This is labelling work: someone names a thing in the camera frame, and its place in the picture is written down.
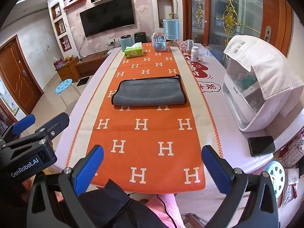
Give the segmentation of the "purple and grey towel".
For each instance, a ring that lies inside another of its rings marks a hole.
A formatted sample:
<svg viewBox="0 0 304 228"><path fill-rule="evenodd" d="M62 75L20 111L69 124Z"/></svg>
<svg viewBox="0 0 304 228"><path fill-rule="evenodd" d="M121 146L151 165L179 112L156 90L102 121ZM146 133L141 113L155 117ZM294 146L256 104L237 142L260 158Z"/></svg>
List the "purple and grey towel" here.
<svg viewBox="0 0 304 228"><path fill-rule="evenodd" d="M112 105L147 107L187 102L180 75L123 80L111 97Z"/></svg>

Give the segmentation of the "black smartphone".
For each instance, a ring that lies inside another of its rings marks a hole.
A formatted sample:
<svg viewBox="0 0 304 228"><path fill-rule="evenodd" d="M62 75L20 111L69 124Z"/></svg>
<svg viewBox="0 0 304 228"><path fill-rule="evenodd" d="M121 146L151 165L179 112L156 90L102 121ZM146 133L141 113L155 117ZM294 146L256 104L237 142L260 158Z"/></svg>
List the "black smartphone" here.
<svg viewBox="0 0 304 228"><path fill-rule="evenodd" d="M276 147L272 136L260 136L248 138L248 146L252 157L274 153Z"/></svg>

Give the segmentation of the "light blue stool right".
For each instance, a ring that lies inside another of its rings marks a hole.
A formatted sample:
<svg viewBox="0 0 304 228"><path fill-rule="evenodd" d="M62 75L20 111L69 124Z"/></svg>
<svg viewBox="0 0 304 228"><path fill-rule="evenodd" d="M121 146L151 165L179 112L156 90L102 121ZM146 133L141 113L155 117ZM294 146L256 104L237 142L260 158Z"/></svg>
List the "light blue stool right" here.
<svg viewBox="0 0 304 228"><path fill-rule="evenodd" d="M276 199L280 197L285 185L285 171L283 166L278 161L271 161L265 169L268 172Z"/></svg>

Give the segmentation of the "white sterilizer appliance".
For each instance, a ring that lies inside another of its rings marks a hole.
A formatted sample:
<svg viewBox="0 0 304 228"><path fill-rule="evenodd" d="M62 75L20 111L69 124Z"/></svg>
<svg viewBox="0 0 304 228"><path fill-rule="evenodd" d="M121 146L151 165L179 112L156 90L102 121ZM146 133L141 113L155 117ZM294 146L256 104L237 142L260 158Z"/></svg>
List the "white sterilizer appliance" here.
<svg viewBox="0 0 304 228"><path fill-rule="evenodd" d="M294 109L303 81L280 50L260 38L236 35L224 55L228 65L222 92L242 132L262 130L278 114L285 117Z"/></svg>

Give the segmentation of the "light blue plastic stool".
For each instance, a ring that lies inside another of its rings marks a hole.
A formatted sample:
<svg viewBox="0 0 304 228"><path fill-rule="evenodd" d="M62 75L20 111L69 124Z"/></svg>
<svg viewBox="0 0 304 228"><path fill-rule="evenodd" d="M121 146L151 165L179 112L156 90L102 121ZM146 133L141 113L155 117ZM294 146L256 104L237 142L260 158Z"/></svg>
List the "light blue plastic stool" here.
<svg viewBox="0 0 304 228"><path fill-rule="evenodd" d="M64 81L62 81L55 89L55 93L57 95L59 95L59 97L61 98L62 102L64 103L64 105L67 107L67 103L65 102L65 100L63 99L63 97L61 96L61 93L63 93L65 90L67 90L68 87L72 87L76 93L80 96L81 93L78 91L77 87L75 84L73 84L72 79L66 79Z"/></svg>

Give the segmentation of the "wooden door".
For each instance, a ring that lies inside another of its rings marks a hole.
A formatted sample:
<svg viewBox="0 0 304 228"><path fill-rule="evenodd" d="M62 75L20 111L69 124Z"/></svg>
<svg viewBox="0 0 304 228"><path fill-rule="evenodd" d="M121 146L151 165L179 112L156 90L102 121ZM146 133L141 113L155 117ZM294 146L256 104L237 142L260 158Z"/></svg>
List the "wooden door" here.
<svg viewBox="0 0 304 228"><path fill-rule="evenodd" d="M27 64L17 35L1 46L1 78L20 109L30 114L44 92Z"/></svg>

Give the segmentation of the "orange H-pattern table runner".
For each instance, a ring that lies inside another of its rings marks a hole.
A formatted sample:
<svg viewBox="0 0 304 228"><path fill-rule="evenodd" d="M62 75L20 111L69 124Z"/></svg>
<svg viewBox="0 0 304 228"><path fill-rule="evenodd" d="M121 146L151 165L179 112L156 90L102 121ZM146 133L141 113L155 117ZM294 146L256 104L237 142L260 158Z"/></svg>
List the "orange H-pattern table runner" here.
<svg viewBox="0 0 304 228"><path fill-rule="evenodd" d="M73 167L95 146L104 159L92 180L103 187L113 180L127 192L176 194L214 187L203 165L205 145L222 155L217 128L198 82L178 47L127 59L115 54L93 92L76 129L66 165ZM183 105L129 107L112 104L124 80L177 77L185 92Z"/></svg>

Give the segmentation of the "wooden TV cabinet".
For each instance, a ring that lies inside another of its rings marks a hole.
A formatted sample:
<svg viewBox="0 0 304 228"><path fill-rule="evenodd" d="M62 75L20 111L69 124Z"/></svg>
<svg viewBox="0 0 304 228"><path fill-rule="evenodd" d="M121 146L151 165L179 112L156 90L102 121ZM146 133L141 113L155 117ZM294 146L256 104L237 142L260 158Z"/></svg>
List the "wooden TV cabinet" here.
<svg viewBox="0 0 304 228"><path fill-rule="evenodd" d="M56 69L56 72L62 81L72 79L72 82L78 82L81 78L93 76L107 57L106 51L92 54L82 60L78 57L73 57L62 67Z"/></svg>

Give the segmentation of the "pink white tablecloth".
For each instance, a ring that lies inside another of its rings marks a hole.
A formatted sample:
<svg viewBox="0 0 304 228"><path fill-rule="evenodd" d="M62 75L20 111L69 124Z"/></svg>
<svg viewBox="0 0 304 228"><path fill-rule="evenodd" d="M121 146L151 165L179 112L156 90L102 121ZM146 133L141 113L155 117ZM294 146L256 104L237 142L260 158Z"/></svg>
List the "pink white tablecloth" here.
<svg viewBox="0 0 304 228"><path fill-rule="evenodd" d="M106 69L118 52L122 51L115 49L100 66L72 110L70 124L62 133L56 149L58 160L55 163L55 167L57 169L62 170L68 167L66 165L67 157L81 116L98 83L105 75ZM251 157L247 143L249 134L243 133L238 129L232 112L223 97L221 82L225 73L224 68L214 58L205 58L202 63L194 65L190 64L188 57L184 56L184 58L189 63L194 78L197 80L198 86L210 108L221 143L222 155L220 156L225 158L232 167L239 167L245 172L256 171L265 165L272 159L272 155Z"/></svg>

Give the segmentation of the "white pill bottle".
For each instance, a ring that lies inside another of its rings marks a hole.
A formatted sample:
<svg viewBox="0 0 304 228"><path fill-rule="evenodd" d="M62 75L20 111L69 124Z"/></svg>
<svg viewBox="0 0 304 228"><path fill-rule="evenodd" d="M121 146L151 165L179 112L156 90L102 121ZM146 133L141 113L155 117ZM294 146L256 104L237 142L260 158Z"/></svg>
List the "white pill bottle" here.
<svg viewBox="0 0 304 228"><path fill-rule="evenodd" d="M191 61L198 62L198 58L199 58L199 47L193 46L191 49Z"/></svg>

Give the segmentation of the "green tissue box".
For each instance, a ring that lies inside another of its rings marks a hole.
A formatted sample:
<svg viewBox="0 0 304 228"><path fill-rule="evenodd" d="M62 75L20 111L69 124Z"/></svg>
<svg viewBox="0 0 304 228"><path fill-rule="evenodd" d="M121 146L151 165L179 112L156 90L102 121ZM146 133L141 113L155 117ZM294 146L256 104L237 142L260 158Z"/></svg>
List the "green tissue box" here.
<svg viewBox="0 0 304 228"><path fill-rule="evenodd" d="M137 42L132 46L127 46L124 50L124 54L127 59L143 56L142 42Z"/></svg>

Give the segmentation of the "glass jar with lid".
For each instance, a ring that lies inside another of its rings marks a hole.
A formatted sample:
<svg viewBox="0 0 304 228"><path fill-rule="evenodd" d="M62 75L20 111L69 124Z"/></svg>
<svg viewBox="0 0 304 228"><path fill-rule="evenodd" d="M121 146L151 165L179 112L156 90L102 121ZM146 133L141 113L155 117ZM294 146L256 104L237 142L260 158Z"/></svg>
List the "glass jar with lid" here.
<svg viewBox="0 0 304 228"><path fill-rule="evenodd" d="M187 49L186 49L187 54L191 54L193 45L194 45L194 41L191 39L187 39Z"/></svg>

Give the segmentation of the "black small heater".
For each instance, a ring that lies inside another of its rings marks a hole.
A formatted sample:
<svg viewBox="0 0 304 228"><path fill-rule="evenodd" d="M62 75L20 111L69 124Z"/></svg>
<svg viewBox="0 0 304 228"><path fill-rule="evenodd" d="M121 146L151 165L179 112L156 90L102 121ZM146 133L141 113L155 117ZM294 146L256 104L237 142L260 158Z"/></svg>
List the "black small heater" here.
<svg viewBox="0 0 304 228"><path fill-rule="evenodd" d="M135 43L147 43L147 36L145 32L137 32L134 34Z"/></svg>

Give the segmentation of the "light blue dotted canister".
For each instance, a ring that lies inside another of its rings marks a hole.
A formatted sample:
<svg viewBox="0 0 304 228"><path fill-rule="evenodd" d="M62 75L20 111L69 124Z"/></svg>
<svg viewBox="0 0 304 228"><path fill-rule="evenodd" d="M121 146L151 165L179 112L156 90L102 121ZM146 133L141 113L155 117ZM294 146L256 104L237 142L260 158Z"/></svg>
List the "light blue dotted canister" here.
<svg viewBox="0 0 304 228"><path fill-rule="evenodd" d="M179 20L164 19L163 20L164 34L169 41L179 40Z"/></svg>

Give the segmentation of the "black television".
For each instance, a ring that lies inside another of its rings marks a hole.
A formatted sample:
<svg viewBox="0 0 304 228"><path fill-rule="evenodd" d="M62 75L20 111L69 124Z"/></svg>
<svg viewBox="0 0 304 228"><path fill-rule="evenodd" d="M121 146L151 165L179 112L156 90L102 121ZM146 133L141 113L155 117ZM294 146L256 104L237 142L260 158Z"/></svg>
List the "black television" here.
<svg viewBox="0 0 304 228"><path fill-rule="evenodd" d="M85 36L135 24L132 0L112 0L80 13Z"/></svg>

